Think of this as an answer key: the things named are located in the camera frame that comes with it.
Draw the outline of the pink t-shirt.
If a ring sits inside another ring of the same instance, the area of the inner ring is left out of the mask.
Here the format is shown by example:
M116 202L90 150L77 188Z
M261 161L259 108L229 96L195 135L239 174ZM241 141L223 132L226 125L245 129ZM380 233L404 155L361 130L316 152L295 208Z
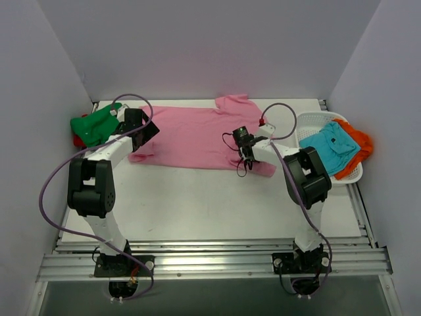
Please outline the pink t-shirt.
M229 134L255 134L262 111L246 95L215 99L214 108L154 106L160 132L128 156L131 163L188 169L243 170Z

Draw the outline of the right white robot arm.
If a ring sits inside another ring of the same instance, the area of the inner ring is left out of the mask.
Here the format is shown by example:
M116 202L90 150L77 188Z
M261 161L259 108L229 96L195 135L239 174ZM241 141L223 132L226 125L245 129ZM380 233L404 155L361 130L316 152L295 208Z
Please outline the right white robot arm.
M255 136L242 126L234 130L232 136L247 168L254 163L268 163L282 168L287 192L303 214L294 239L299 251L292 255L292 263L298 271L305 272L315 265L313 251L323 241L322 210L332 182L315 148L300 149L278 144L274 138L270 138L273 129L269 124L261 126L259 134Z

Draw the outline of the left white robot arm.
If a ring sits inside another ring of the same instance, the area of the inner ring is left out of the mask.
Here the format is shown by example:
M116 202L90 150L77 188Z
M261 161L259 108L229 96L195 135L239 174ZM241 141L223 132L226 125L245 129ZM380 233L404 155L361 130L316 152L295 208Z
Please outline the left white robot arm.
M109 269L118 276L133 267L130 245L112 212L116 203L113 170L130 154L160 132L142 109L124 109L122 120L111 134L110 145L96 149L69 166L67 203L100 239L100 254L110 259Z

